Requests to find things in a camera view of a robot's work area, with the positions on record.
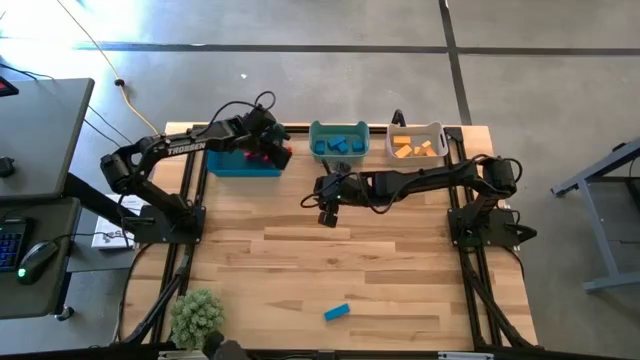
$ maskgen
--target white paper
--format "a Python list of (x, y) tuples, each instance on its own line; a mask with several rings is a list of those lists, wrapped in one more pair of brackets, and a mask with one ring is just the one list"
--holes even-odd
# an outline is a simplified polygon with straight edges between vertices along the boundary
[[(118, 200), (120, 199), (120, 195), (118, 194), (109, 194), (107, 195), (107, 197), (115, 202), (118, 202)], [(135, 213), (136, 215), (140, 215), (140, 209), (142, 209), (142, 206), (146, 204), (147, 203), (142, 199), (133, 195), (125, 196), (124, 199), (122, 199), (122, 206), (131, 210), (131, 212)], [(127, 243), (124, 240), (124, 237), (122, 237), (122, 229), (120, 228), (120, 226), (110, 223), (105, 218), (98, 218), (95, 232), (107, 233), (110, 236), (106, 236), (104, 234), (93, 235), (93, 241), (91, 242), (91, 247), (93, 248), (121, 249), (127, 247)], [(129, 239), (129, 246), (134, 246), (134, 235), (127, 231), (127, 238)]]

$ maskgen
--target white bin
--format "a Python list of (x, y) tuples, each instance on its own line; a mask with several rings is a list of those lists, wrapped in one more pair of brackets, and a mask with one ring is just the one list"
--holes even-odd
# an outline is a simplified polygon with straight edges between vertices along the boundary
[[(422, 145), (425, 141), (431, 141), (431, 148), (437, 156), (408, 156), (406, 158), (399, 158), (395, 152), (398, 151), (400, 146), (393, 146), (394, 136), (410, 136), (411, 148)], [(449, 153), (449, 145), (447, 144), (447, 137), (444, 134), (444, 128), (439, 122), (432, 122), (425, 126), (409, 126), (400, 127), (398, 125), (390, 124), (387, 129), (387, 141), (386, 141), (387, 156), (391, 164), (394, 166), (437, 166), (440, 164), (443, 156)]]

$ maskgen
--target wooden table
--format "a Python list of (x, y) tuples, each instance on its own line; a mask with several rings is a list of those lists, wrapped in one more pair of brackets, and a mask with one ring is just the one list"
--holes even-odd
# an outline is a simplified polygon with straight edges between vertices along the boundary
[[(169, 123), (166, 132), (193, 125)], [(493, 154), (487, 127), (462, 129), (469, 157)], [(356, 170), (389, 168), (383, 138), (372, 135), (369, 154)], [(280, 178), (209, 173), (205, 235), (189, 288), (209, 288), (221, 298), (225, 336), (262, 349), (471, 350), (459, 257), (446, 225), (448, 192), (411, 195), (385, 215), (342, 206), (338, 227), (323, 227), (318, 209), (299, 203), (324, 170), (309, 153), (307, 135), (292, 135), (289, 145), (294, 156)], [(153, 182), (178, 193), (185, 158), (161, 161)], [(167, 246), (154, 245), (138, 262), (126, 297), (125, 336), (158, 295), (166, 252)], [(504, 249), (486, 253), (497, 303), (536, 343), (518, 263)], [(323, 313), (343, 303), (351, 314), (325, 322)], [(482, 305), (479, 313), (488, 340)]]

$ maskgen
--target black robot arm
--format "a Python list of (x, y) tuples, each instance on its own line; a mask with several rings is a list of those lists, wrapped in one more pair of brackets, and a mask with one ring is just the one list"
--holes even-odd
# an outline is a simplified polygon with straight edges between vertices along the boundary
[[(465, 227), (482, 220), (499, 200), (515, 194), (516, 179), (511, 168), (511, 159), (478, 155), (451, 167), (421, 169), (415, 172), (371, 171), (351, 173), (346, 164), (331, 172), (325, 163), (327, 176), (316, 179), (314, 192), (321, 210), (319, 222), (334, 227), (340, 205), (364, 206), (374, 212), (386, 213), (394, 202), (410, 194), (448, 188), (468, 186), (478, 193), (476, 200), (463, 208), (460, 221)], [(483, 167), (482, 177), (477, 166)]]
[[(194, 217), (186, 199), (178, 194), (167, 194), (148, 181), (155, 164), (165, 158), (190, 152), (211, 150), (231, 152), (246, 150), (266, 156), (278, 169), (284, 169), (291, 153), (283, 146), (290, 137), (284, 127), (261, 105), (244, 116), (211, 122), (200, 131), (187, 130), (174, 135), (155, 135), (124, 146), (102, 157), (100, 168), (111, 189), (122, 195), (137, 195), (178, 227), (193, 226)], [(134, 162), (134, 156), (140, 156)]]

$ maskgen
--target blue bin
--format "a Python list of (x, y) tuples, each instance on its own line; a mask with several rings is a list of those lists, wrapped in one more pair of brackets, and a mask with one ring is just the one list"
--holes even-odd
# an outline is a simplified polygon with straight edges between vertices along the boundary
[[(321, 140), (327, 142), (332, 137), (339, 135), (347, 138), (347, 146), (349, 149), (346, 154), (329, 150), (327, 146), (325, 146), (324, 154), (316, 154), (314, 151), (316, 141)], [(364, 145), (363, 151), (353, 151), (351, 144), (354, 140), (362, 141)], [(369, 152), (369, 125), (364, 121), (360, 121), (356, 125), (322, 125), (319, 121), (314, 121), (309, 127), (309, 151), (311, 151), (313, 157), (318, 161), (322, 159), (348, 163), (361, 161)]]
[(219, 177), (278, 177), (282, 171), (261, 159), (246, 159), (244, 151), (209, 151), (207, 169)]

